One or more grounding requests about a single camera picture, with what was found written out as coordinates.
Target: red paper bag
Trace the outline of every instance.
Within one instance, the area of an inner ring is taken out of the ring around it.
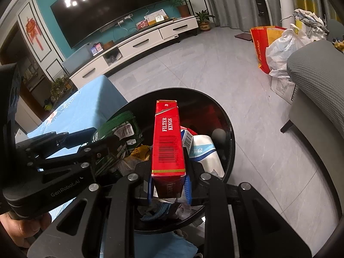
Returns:
[[[264,73],[268,74],[270,72],[270,68],[268,66],[268,63],[266,62],[266,48],[275,40],[280,38],[284,30],[286,29],[278,26],[264,26],[251,29],[251,35],[256,47],[257,57],[259,60],[258,67],[261,68]]]

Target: doorway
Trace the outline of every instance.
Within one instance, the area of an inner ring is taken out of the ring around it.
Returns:
[[[49,116],[49,111],[45,111],[44,106],[51,96],[52,83],[28,48],[18,22],[0,48],[0,63],[17,63],[22,78],[19,95],[39,119],[44,121]]]

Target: flower pot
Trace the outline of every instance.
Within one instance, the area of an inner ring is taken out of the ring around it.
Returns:
[[[187,17],[191,15],[187,5],[177,6],[177,9],[179,10],[181,17]]]
[[[211,29],[209,21],[199,23],[198,26],[201,29],[201,31],[204,31],[204,32],[210,31],[210,29]]]

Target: human hand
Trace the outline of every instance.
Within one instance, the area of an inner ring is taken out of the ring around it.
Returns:
[[[43,231],[51,224],[51,215],[43,214],[38,219],[13,220],[8,213],[0,215],[0,221],[8,235],[19,247],[29,248],[30,244],[26,240],[35,235],[40,229]]]

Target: black trash can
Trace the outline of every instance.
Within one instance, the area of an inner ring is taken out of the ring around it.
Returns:
[[[143,134],[143,144],[153,144],[155,105],[157,100],[176,100],[181,126],[199,135],[212,137],[215,129],[221,138],[213,138],[217,154],[221,160],[227,182],[232,172],[235,156],[235,138],[232,124],[223,108],[208,95],[188,88],[167,88],[142,95],[119,109],[112,117],[124,111],[131,111],[136,117]],[[135,220],[135,232],[142,234],[166,233],[180,229],[194,222],[204,213],[204,207],[185,220],[155,220],[143,222]]]

